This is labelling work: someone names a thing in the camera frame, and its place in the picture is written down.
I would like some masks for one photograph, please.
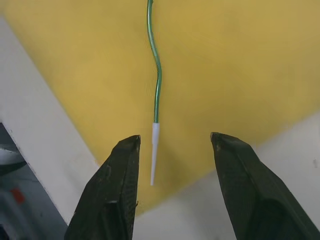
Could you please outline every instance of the green wire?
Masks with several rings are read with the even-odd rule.
[[[156,48],[154,34],[152,32],[152,4],[154,3],[153,0],[148,0],[148,7],[147,7],[147,28],[148,28],[148,37],[149,42],[151,45],[152,53],[154,56],[154,60],[156,63],[157,69],[157,80],[156,80],[156,87],[155,87],[155,95],[154,95],[154,122],[159,123],[159,102],[160,102],[160,91],[161,91],[161,83],[162,83],[162,69],[160,58],[158,55],[158,51]]]

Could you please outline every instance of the yellow board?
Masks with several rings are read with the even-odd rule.
[[[147,0],[8,0],[4,14],[100,164],[141,135],[138,213],[214,169],[210,132],[261,143],[320,108],[319,1],[155,0],[151,187]]]

